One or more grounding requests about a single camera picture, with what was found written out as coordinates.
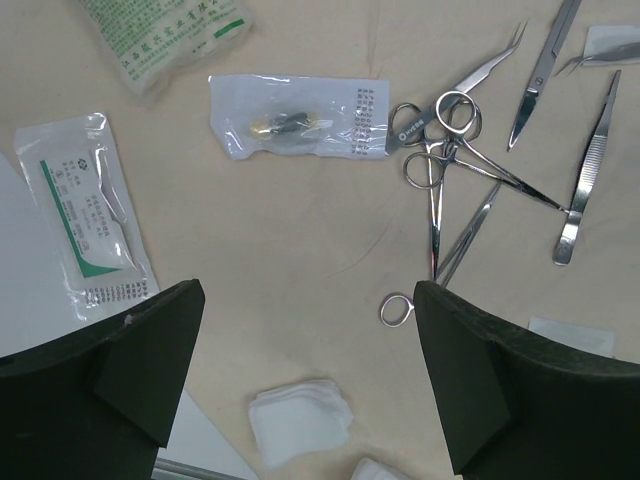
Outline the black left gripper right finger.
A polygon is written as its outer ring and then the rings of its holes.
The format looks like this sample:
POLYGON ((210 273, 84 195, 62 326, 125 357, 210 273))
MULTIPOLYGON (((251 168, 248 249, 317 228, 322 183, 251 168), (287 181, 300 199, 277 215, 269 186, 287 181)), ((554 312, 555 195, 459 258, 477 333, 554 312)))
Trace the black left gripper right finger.
POLYGON ((456 475, 638 477, 637 364, 549 340, 431 281, 413 303, 456 475))

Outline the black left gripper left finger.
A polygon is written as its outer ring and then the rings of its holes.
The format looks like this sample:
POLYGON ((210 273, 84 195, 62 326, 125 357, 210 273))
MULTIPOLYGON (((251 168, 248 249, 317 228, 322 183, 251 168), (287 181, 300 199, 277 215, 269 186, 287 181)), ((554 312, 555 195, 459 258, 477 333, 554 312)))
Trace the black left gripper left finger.
POLYGON ((199 280, 1 360, 4 479, 149 479, 205 306, 199 280))

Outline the serrated steel tweezers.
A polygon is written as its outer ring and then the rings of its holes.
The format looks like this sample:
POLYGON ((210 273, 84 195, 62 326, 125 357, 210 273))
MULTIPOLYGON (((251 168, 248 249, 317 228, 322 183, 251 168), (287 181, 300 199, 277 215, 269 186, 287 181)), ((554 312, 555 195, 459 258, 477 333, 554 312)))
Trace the serrated steel tweezers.
POLYGON ((587 143, 578 171, 569 213, 552 255, 555 265, 566 266, 571 261, 579 227, 605 156, 621 74, 621 70, 614 73, 600 117, 587 143))

